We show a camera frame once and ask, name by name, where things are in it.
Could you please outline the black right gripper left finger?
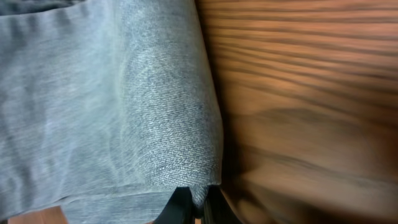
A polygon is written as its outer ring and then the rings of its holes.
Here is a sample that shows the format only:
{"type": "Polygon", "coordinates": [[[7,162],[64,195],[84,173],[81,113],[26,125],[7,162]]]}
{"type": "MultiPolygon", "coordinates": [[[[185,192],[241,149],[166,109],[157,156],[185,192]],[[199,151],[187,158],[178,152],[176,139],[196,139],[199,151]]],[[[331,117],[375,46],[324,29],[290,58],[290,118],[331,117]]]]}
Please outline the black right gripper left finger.
{"type": "Polygon", "coordinates": [[[192,194],[188,187],[177,187],[154,224],[194,224],[192,194]]]}

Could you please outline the light blue denim jeans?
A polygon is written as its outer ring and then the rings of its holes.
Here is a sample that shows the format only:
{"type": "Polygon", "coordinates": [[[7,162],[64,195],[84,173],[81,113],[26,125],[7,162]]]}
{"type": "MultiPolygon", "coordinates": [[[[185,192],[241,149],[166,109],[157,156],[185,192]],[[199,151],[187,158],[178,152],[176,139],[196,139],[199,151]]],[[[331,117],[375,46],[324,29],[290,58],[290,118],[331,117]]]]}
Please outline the light blue denim jeans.
{"type": "Polygon", "coordinates": [[[146,223],[202,207],[223,126],[187,0],[1,2],[1,218],[146,223]]]}

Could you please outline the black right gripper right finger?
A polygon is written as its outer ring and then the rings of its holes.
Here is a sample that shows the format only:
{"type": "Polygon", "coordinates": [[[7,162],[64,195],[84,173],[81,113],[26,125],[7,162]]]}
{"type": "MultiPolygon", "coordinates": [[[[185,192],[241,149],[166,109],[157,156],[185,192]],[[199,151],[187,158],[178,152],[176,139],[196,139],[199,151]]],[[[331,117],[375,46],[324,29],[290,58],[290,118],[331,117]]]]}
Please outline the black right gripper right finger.
{"type": "Polygon", "coordinates": [[[242,224],[219,186],[211,186],[203,207],[203,224],[242,224]]]}

